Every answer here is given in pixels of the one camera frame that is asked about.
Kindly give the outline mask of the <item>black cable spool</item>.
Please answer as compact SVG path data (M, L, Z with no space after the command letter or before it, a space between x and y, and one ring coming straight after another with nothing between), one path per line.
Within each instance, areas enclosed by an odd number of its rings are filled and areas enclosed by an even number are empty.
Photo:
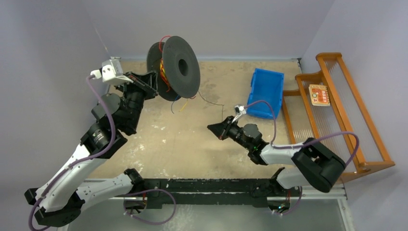
M201 83L200 67L190 44L180 36L154 43L146 59L147 71L157 73L157 91L167 101L192 98Z

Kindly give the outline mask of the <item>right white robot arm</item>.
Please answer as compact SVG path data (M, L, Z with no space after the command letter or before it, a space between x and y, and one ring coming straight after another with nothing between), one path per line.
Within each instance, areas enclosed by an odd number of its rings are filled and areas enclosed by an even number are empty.
M346 169L346 162L315 138L292 145L274 145L262 138L256 124L239 127L233 116L207 128L219 139L232 139L248 151L256 165L283 164L291 168L275 174L270 183L271 192L281 196L289 188L310 185L328 193Z

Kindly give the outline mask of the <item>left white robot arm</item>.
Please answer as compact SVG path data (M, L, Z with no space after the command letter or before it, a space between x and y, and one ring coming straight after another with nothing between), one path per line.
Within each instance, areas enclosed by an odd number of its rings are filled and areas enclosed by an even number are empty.
M146 191L144 179L135 169L126 169L117 177L93 185L82 186L97 167L110 159L134 135L144 102L157 92L157 73L138 75L127 72L114 76L110 85L122 92L96 95L91 113L95 122L80 139L71 157L43 186L25 192L32 206L28 226L41 230L63 227L83 211L115 196L137 197Z

